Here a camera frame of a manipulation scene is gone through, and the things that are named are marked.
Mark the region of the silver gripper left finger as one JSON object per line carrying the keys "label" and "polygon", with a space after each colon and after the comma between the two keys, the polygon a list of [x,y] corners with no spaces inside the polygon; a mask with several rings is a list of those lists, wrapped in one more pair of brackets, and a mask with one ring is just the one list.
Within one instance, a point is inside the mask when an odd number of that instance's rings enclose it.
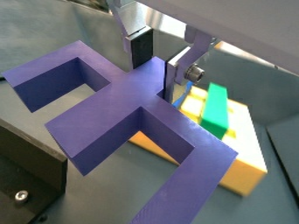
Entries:
{"label": "silver gripper left finger", "polygon": [[154,29],[146,23],[147,8],[137,0],[107,0],[122,30],[130,68],[142,66],[154,56]]}

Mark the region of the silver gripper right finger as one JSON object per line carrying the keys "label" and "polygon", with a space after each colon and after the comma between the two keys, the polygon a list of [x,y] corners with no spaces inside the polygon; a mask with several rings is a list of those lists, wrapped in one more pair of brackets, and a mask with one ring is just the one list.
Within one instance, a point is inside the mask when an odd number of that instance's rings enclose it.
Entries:
{"label": "silver gripper right finger", "polygon": [[186,26],[185,41],[191,44],[186,46],[165,62],[163,98],[174,100],[174,84],[186,81],[199,82],[205,74],[195,61],[210,50],[213,36],[193,26]]}

